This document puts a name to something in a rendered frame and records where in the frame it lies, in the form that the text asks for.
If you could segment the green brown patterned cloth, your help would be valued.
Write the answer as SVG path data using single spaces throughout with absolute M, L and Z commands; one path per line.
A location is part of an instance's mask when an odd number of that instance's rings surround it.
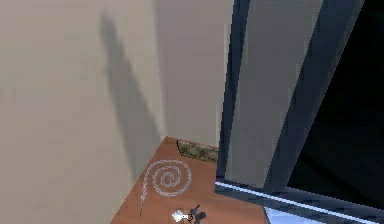
M 215 147 L 184 140 L 177 140 L 176 145 L 181 156 L 213 163 L 218 160 L 218 150 Z

